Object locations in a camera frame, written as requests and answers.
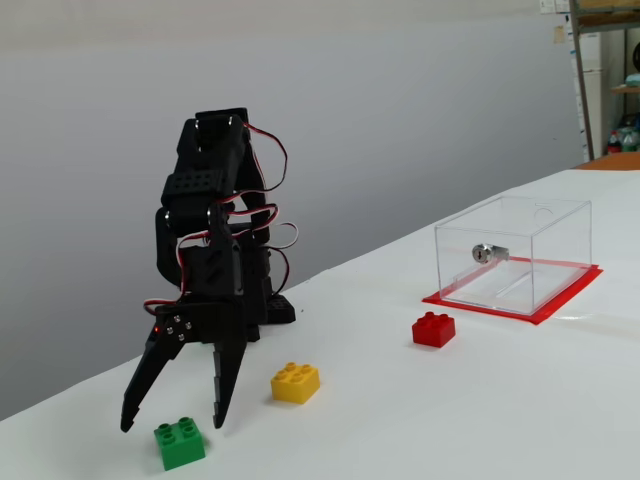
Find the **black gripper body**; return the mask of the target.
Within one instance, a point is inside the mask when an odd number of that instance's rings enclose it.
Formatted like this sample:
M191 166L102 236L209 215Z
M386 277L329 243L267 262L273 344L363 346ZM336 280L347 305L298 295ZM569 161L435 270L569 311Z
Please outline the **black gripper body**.
M181 239L181 301L197 304L194 321L203 343L246 342L240 250L231 242Z

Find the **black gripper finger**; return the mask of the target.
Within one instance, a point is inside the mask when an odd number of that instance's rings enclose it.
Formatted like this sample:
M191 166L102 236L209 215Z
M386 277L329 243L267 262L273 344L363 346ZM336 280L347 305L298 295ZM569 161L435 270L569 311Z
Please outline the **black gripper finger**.
M246 342L218 342L214 344L215 401L213 423L216 429L220 429L226 419L246 345Z
M120 429L128 432L139 407L152 385L170 360L174 360L185 343L194 339L186 324L194 319L197 304L162 305L156 309L153 327L144 352L125 390Z

